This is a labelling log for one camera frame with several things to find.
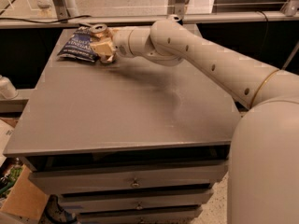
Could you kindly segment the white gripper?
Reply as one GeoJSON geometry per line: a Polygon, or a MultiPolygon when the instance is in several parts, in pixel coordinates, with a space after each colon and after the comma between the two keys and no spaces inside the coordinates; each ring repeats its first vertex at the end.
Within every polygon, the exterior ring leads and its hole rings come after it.
{"type": "Polygon", "coordinates": [[[113,37],[113,41],[111,38],[104,38],[92,41],[90,46],[99,56],[101,63],[113,63],[116,51],[122,57],[134,58],[135,54],[130,47],[130,37],[134,30],[135,27],[108,28],[108,35],[113,37]]]}

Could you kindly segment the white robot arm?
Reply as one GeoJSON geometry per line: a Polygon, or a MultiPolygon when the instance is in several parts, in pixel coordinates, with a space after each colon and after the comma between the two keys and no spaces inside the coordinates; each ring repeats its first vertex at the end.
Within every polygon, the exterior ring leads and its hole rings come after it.
{"type": "Polygon", "coordinates": [[[124,57],[163,65],[184,59],[248,111],[232,138],[228,224],[299,224],[299,76],[227,49],[171,20],[103,27],[124,57]]]}

